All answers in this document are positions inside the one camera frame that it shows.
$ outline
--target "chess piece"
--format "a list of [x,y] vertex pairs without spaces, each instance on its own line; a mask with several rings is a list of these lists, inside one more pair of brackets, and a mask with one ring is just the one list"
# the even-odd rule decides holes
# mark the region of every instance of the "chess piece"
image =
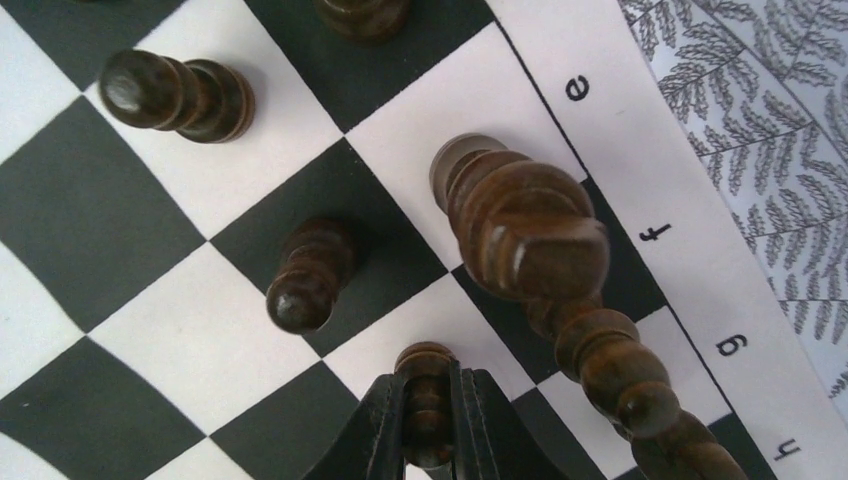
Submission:
[[627,316],[602,306],[609,240],[578,182],[468,134],[437,153],[430,184],[471,278],[523,303],[533,330],[554,342],[560,370],[617,431],[649,439],[679,422],[665,366]]
[[733,457],[694,415],[652,439],[634,439],[633,457],[651,480],[745,480]]
[[253,121],[253,90],[235,70],[211,60],[185,63],[143,50],[112,55],[100,74],[100,98],[119,121],[176,130],[198,143],[240,137]]
[[318,16],[344,38],[377,45],[395,36],[411,0],[314,0]]
[[450,462],[452,451],[449,369],[453,353],[433,342],[416,343],[398,355],[395,374],[406,381],[402,451],[425,470]]
[[350,235],[335,221],[311,219],[286,240],[283,263],[268,287],[266,308],[286,332],[313,333],[329,319],[354,272]]

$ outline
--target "turned wood ridge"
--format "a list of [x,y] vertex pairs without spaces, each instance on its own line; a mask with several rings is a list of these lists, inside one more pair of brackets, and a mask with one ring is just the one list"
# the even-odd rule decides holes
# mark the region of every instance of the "turned wood ridge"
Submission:
[[[430,184],[472,279],[522,302],[532,329],[555,344],[561,371],[631,442],[643,471],[656,472],[649,478],[746,478],[709,430],[681,410],[668,371],[639,342],[635,324],[603,308],[607,230],[576,180],[468,134],[438,152]],[[657,456],[665,457],[662,468],[652,464]]]

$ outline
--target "fern leaf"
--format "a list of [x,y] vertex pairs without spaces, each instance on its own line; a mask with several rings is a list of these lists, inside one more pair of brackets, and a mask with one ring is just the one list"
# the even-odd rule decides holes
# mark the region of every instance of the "fern leaf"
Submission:
[[769,235],[768,241],[766,241],[766,262],[768,262],[769,268],[774,267],[777,263],[777,258],[782,249],[783,237],[777,233]]
[[681,62],[671,67],[669,74],[657,82],[663,95],[674,93],[697,81],[706,74],[703,65],[694,62]]
[[783,258],[783,268],[789,270],[798,261],[798,257],[807,243],[807,230],[795,230],[786,240],[786,257]]
[[718,189],[721,184],[721,165],[724,163],[724,157],[721,153],[710,155],[710,161],[707,163],[707,175],[713,182],[713,186]]
[[645,13],[654,6],[651,0],[619,0],[618,4],[637,13]]
[[807,167],[813,159],[813,154],[818,150],[819,129],[815,124],[804,129],[804,138],[801,140],[801,165]]
[[836,310],[836,322],[833,324],[833,337],[831,338],[834,345],[842,340],[846,326],[848,326],[848,302],[839,302],[839,308]]
[[730,134],[730,137],[739,143],[754,143],[756,136],[754,132],[743,127],[739,120],[731,117],[724,117],[722,122],[724,129]]
[[804,113],[792,105],[780,101],[770,90],[767,90],[763,95],[763,103],[773,117],[789,128],[801,128],[809,123],[809,119]]
[[827,298],[839,300],[842,296],[842,288],[839,285],[839,272],[834,268],[827,276]]
[[816,202],[816,207],[818,207],[821,217],[833,218],[842,210],[839,198],[834,195],[827,185],[812,175],[798,175],[798,182],[804,187],[810,198]]
[[780,149],[778,150],[774,164],[774,178],[780,186],[783,186],[786,183],[786,179],[789,178],[789,163],[792,162],[792,151],[795,148],[797,140],[798,137],[795,135],[795,132],[791,132],[784,135],[783,140],[780,142]]
[[814,87],[832,87],[836,83],[836,75],[830,73],[824,65],[802,61],[795,62],[784,75],[784,79]]
[[786,277],[786,285],[784,286],[784,292],[787,300],[797,300],[798,299],[798,278],[795,277],[794,273],[790,273],[788,277]]
[[730,185],[730,193],[735,197],[742,186],[742,175],[745,173],[745,161],[748,159],[748,147],[742,146],[733,152],[730,158],[730,177],[727,183]]
[[715,23],[698,23],[686,29],[683,35],[709,45],[723,54],[732,54],[733,52],[738,54],[745,48],[726,28]]
[[692,148],[695,150],[695,153],[697,153],[699,157],[710,153],[710,149],[706,145],[704,145],[704,142],[702,142],[701,139],[695,136],[695,132],[689,132],[689,135],[686,136],[686,139],[689,140],[689,145],[692,145]]
[[821,32],[811,30],[804,44],[801,46],[801,51],[812,55],[819,60],[830,60],[839,65],[845,65],[845,49],[835,38],[827,38]]
[[819,290],[819,272],[815,271],[810,274],[810,278],[807,280],[807,298],[810,300],[818,299]]
[[757,18],[757,14],[750,5],[737,3],[731,0],[722,0],[713,8],[713,13],[720,17],[739,22],[750,22]]
[[813,334],[816,340],[821,340],[824,336],[827,324],[830,323],[830,314],[832,309],[833,305],[831,305],[830,302],[819,303],[819,308],[816,310],[816,329]]
[[795,333],[801,334],[804,331],[804,324],[807,323],[807,312],[810,310],[810,305],[806,300],[801,300],[795,304]]
[[707,119],[707,113],[709,112],[710,104],[707,102],[707,89],[704,86],[704,82],[696,82],[693,83],[695,86],[693,90],[694,105],[693,110],[695,110],[695,114],[698,115],[698,118],[701,120]]
[[769,217],[769,221],[772,225],[774,225],[774,229],[776,231],[785,232],[789,230],[789,219],[786,217],[786,214],[783,213],[783,210],[777,206],[777,203],[774,201],[774,197],[770,196],[768,200],[766,200],[766,215]]
[[733,217],[733,223],[736,224],[736,229],[739,230],[743,236],[745,235],[745,225],[742,224],[742,219],[739,218],[739,215],[736,212],[731,212],[730,216]]
[[845,256],[845,253],[848,252],[848,224],[846,224],[843,220],[840,225],[840,229],[836,234],[836,244],[834,248],[830,251],[830,256],[827,259],[827,266],[824,268],[824,272],[826,274],[830,274],[830,271],[835,269],[837,264],[842,261],[842,258]]
[[757,204],[751,205],[748,209],[748,232],[753,236],[763,235],[766,231],[765,225]]
[[645,15],[641,20],[639,20],[639,39],[639,46],[642,48],[642,53],[644,53],[649,60],[653,60],[654,53],[656,52],[657,45],[659,45],[660,41],[657,39],[654,19],[651,18],[650,15]]
[[704,128],[704,136],[707,137],[707,142],[709,142],[715,150],[729,150],[733,146],[726,135],[716,132],[709,125]]
[[801,44],[803,35],[786,19],[783,9],[774,0],[766,1],[766,22],[777,38],[780,48],[787,54],[794,54]]
[[763,137],[775,136],[780,133],[780,129],[774,122],[752,110],[748,102],[743,102],[740,110],[745,123],[751,127],[754,133]]
[[671,48],[677,47],[677,30],[674,26],[674,16],[671,14],[671,7],[668,2],[662,1],[657,4],[656,10],[657,23],[660,25],[660,34],[663,42]]
[[828,28],[840,32],[848,31],[848,11],[840,10],[839,7],[833,3],[825,2],[823,5],[819,6],[819,14],[816,21],[821,28]]
[[798,23],[801,30],[806,31],[813,25],[816,19],[816,12],[814,7],[810,6],[808,0],[786,0],[785,3],[790,18]]
[[680,23],[683,24],[684,28],[689,28],[692,26],[692,4],[689,0],[673,0],[674,3],[674,13],[677,14],[677,18],[680,19]]
[[724,77],[724,68],[717,68],[707,77],[713,98],[724,111],[733,106],[733,95],[730,93],[730,82]]
[[848,198],[848,170],[842,165],[810,160],[808,168],[830,180],[843,198]]
[[780,199],[789,211],[789,216],[795,225],[806,227],[815,221],[813,213],[810,211],[810,206],[807,202],[798,195],[797,192],[788,188],[780,189]]
[[813,241],[810,245],[810,258],[807,260],[807,266],[804,267],[804,274],[807,275],[814,271],[827,248],[830,246],[830,226],[827,223],[819,224],[813,229]]
[[677,114],[677,119],[683,123],[689,121],[689,107],[691,106],[692,84],[681,88],[671,96],[671,110]]
[[735,58],[727,64],[727,72],[736,81],[748,100],[753,101],[760,86],[760,77],[754,67],[741,58]]
[[775,142],[776,139],[771,137],[760,142],[757,148],[757,161],[754,163],[754,188],[759,195],[762,195],[768,186],[769,173],[774,161]]
[[836,97],[836,92],[831,90],[825,98],[824,116],[827,120],[827,126],[833,133],[833,142],[836,149],[843,156],[848,156],[848,120],[843,115],[843,108]]
[[774,75],[782,75],[786,71],[781,54],[777,52],[771,42],[771,34],[768,27],[758,18],[754,20],[754,50],[763,60],[763,65]]
[[704,62],[712,67],[724,65],[739,54],[739,50],[721,48],[720,44],[690,43],[677,50],[676,55],[684,60]]

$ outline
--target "wooden chess piece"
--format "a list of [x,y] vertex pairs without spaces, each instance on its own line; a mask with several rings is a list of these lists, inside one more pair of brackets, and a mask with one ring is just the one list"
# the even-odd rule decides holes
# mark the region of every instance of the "wooden chess piece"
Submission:
[[406,381],[402,451],[425,470],[441,467],[453,455],[449,367],[455,357],[433,342],[416,343],[398,355],[395,374]]
[[344,38],[377,45],[406,23],[411,0],[314,0],[318,16]]
[[268,287],[266,308],[286,332],[318,331],[330,318],[339,292],[353,276],[353,241],[337,222],[311,219],[283,247],[283,263]]
[[633,439],[633,457],[651,480],[746,480],[733,457],[694,415],[682,411],[670,429]]
[[137,128],[176,130],[198,143],[240,137],[253,121],[253,90],[235,70],[211,60],[185,63],[143,50],[112,55],[98,91],[106,109]]
[[438,152],[430,184],[472,279],[523,302],[533,330],[554,342],[562,372],[617,431],[648,439],[677,425],[665,366],[627,316],[602,307],[609,240],[577,181],[468,134]]

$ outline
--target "black and white fern print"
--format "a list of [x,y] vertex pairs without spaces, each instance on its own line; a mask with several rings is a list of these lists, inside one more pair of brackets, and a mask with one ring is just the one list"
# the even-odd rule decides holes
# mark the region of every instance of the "black and white fern print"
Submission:
[[848,418],[848,0],[619,0]]

